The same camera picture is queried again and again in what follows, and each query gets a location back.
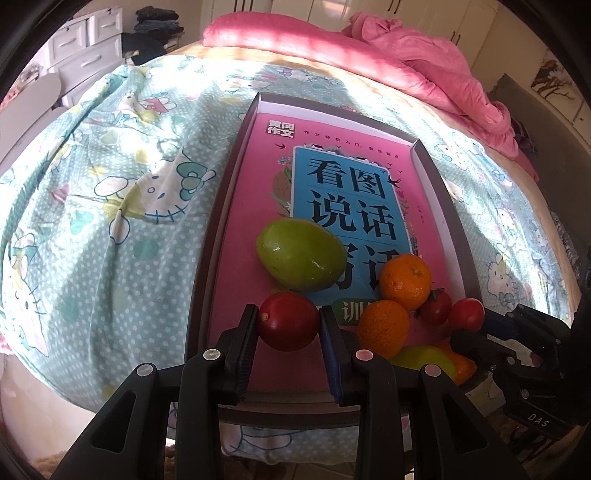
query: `stack of folded clothes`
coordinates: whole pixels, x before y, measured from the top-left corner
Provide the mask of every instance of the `stack of folded clothes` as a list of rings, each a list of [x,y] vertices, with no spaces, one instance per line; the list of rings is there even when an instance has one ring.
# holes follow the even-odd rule
[[[137,33],[144,33],[155,38],[162,45],[168,43],[173,37],[184,31],[184,28],[178,24],[178,13],[174,10],[164,10],[162,8],[143,7],[136,12],[138,24],[134,27]]]

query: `tree painting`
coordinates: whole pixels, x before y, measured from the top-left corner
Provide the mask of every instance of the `tree painting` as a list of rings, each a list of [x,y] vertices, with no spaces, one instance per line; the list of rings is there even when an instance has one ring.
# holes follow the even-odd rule
[[[573,79],[550,50],[546,51],[531,88],[570,121],[574,120],[583,103],[583,97]]]

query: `red tomato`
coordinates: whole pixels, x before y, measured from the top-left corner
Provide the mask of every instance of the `red tomato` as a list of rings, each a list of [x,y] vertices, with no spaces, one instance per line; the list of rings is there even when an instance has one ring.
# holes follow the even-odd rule
[[[468,330],[475,333],[484,324],[484,307],[476,299],[461,299],[453,305],[448,322],[452,331]]]
[[[445,323],[451,309],[452,299],[445,290],[439,288],[431,291],[427,301],[421,305],[419,313],[426,324],[437,326]]]
[[[320,315],[306,297],[280,291],[268,297],[256,322],[259,336],[281,352],[294,352],[309,345],[320,329]]]

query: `orange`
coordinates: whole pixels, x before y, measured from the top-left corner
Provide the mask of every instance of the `orange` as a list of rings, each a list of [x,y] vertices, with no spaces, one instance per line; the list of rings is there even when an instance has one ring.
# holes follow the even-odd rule
[[[404,345],[409,328],[410,317],[401,305],[392,300],[378,300],[361,314],[357,337],[362,348],[390,358]]]
[[[437,347],[443,350],[449,359],[455,364],[457,375],[454,382],[456,385],[462,385],[476,373],[476,364],[469,358],[454,352],[452,346],[449,344],[449,338],[441,341]]]
[[[399,255],[384,265],[379,275],[379,288],[382,297],[398,302],[410,312],[427,301],[431,272],[418,256]]]

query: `green fruit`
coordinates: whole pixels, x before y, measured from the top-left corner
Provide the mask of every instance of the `green fruit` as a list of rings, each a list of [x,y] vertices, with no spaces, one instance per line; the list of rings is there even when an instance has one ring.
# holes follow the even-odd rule
[[[256,253],[279,283],[299,291],[329,288],[347,265],[347,250],[341,241],[301,218],[269,223],[256,239]]]
[[[434,364],[447,373],[452,380],[457,376],[456,364],[443,350],[430,345],[403,346],[402,350],[390,359],[390,363],[413,370],[420,370],[425,365]]]

